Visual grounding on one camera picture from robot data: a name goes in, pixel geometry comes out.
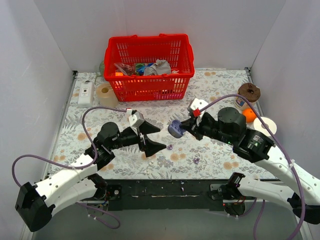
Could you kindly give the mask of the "purple earbud charging case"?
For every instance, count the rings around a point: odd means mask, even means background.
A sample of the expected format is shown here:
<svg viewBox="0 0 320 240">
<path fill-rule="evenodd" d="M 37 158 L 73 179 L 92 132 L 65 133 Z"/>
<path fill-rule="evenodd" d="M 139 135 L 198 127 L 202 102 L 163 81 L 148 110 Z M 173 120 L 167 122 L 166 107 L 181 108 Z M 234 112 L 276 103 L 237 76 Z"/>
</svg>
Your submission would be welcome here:
<svg viewBox="0 0 320 240">
<path fill-rule="evenodd" d="M 186 132 L 185 129 L 181 128 L 181 122 L 177 119 L 173 120 L 167 127 L 169 134 L 174 138 L 181 138 Z"/>
</svg>

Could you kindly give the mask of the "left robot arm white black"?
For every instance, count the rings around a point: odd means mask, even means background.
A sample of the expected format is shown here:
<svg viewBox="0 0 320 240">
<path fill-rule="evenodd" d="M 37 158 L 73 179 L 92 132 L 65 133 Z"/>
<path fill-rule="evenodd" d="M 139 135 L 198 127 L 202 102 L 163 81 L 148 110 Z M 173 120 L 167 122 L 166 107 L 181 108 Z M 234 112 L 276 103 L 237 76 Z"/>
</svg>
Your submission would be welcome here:
<svg viewBox="0 0 320 240">
<path fill-rule="evenodd" d="M 43 228 L 52 217 L 64 208 L 85 199 L 103 200 L 113 193 L 98 171 L 108 165 L 115 149 L 138 145 L 146 157 L 166 148 L 148 135 L 160 128 L 147 121 L 132 123 L 120 131 L 114 122 L 107 122 L 98 132 L 93 144 L 67 169 L 51 177 L 20 187 L 15 209 L 31 232 Z"/>
</svg>

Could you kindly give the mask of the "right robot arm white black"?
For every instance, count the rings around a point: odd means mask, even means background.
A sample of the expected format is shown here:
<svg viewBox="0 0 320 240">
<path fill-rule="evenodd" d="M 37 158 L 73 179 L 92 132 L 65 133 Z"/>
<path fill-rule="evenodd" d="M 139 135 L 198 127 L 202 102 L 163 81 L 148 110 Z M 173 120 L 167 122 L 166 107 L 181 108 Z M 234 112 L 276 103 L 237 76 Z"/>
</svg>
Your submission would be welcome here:
<svg viewBox="0 0 320 240">
<path fill-rule="evenodd" d="M 240 158 L 248 160 L 282 181 L 282 185 L 259 182 L 242 173 L 233 173 L 218 190 L 227 199 L 256 197 L 276 203 L 305 222 L 320 222 L 320 180 L 298 165 L 287 162 L 280 148 L 262 132 L 247 127 L 246 118 L 233 107 L 222 108 L 217 119 L 198 109 L 188 109 L 190 118 L 181 127 L 197 140 L 203 137 L 232 146 Z"/>
</svg>

